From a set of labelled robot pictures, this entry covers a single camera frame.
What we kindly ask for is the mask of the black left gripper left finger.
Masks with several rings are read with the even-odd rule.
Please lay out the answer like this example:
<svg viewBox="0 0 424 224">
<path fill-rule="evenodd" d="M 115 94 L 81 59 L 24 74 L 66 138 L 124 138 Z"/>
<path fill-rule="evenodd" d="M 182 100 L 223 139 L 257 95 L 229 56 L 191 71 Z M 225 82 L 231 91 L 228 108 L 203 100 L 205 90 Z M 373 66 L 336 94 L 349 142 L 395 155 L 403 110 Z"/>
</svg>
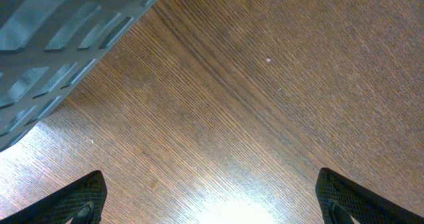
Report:
<svg viewBox="0 0 424 224">
<path fill-rule="evenodd" d="M 106 199 L 104 177 L 95 170 L 1 222 L 98 224 Z"/>
</svg>

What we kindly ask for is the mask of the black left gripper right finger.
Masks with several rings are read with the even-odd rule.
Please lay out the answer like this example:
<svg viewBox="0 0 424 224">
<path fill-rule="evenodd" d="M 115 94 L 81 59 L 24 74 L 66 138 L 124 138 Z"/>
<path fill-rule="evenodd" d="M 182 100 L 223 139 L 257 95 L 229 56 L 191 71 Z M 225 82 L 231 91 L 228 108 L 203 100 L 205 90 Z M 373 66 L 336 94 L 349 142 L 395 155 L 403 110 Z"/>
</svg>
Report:
<svg viewBox="0 0 424 224">
<path fill-rule="evenodd" d="M 423 223 L 423 218 L 329 169 L 320 169 L 315 193 L 325 224 Z"/>
</svg>

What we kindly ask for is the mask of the grey plastic lattice basket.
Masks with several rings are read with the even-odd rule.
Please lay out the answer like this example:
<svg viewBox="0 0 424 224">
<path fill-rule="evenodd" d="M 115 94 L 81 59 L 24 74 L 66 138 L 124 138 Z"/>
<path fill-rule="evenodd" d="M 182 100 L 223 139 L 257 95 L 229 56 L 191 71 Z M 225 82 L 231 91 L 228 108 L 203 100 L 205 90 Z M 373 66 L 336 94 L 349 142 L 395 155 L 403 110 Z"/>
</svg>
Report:
<svg viewBox="0 0 424 224">
<path fill-rule="evenodd" d="M 64 100 L 157 0 L 1 0 L 1 149 Z"/>
</svg>

